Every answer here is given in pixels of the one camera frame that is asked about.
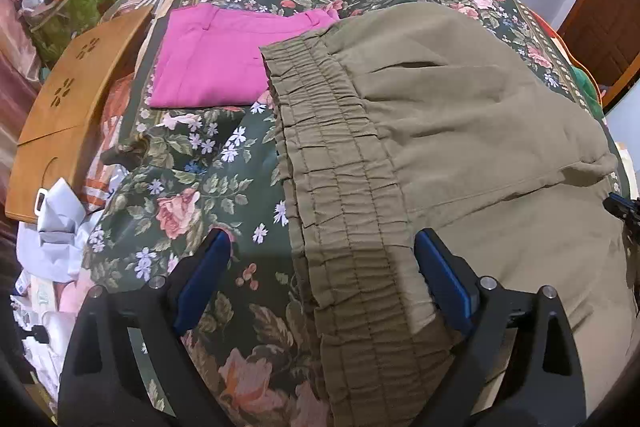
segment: silver screw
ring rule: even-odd
[[[553,286],[549,286],[549,285],[542,287],[542,293],[549,299],[553,299],[558,295],[558,292],[556,292],[556,289]]]
[[[498,286],[498,282],[493,277],[486,275],[480,278],[480,286],[485,290],[493,290]]]
[[[149,286],[154,290],[157,290],[158,288],[162,288],[165,282],[166,282],[166,277],[164,277],[164,275],[156,275],[151,279],[149,279]]]
[[[102,286],[100,286],[99,284],[92,286],[89,291],[86,293],[87,297],[91,297],[93,299],[95,299],[96,297],[99,297],[100,295],[102,295]]]

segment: white handle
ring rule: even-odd
[[[43,189],[42,187],[38,189],[38,192],[36,194],[36,200],[35,200],[35,203],[33,204],[33,213],[36,216],[40,216],[42,204],[44,203],[44,198],[47,197],[47,194],[49,194],[49,191],[47,191],[46,189]]]

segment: pink cloth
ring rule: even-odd
[[[291,17],[225,10],[209,3],[173,10],[156,63],[152,108],[242,106],[267,89],[258,47],[325,28],[335,10]]]

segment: wooden door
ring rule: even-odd
[[[631,86],[640,70],[640,0],[576,0],[558,33],[596,82],[611,86],[605,105]]]

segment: floral bedsheet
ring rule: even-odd
[[[321,7],[349,17],[415,1],[445,4],[476,19],[549,89],[589,111],[571,68],[519,0],[174,0],[172,7],[207,2],[284,16]],[[166,21],[158,21],[134,80],[120,145],[112,151],[113,161],[132,172],[92,233],[83,266],[110,291],[138,288],[171,272],[210,227],[224,229],[233,240],[232,258],[199,325],[184,338],[191,359],[238,426],[327,425],[318,340],[307,333],[310,317],[290,258],[270,97],[241,108],[149,108],[165,29]],[[612,189],[624,194],[624,173],[610,178]],[[131,337],[152,402],[170,413],[143,339],[135,331]]]

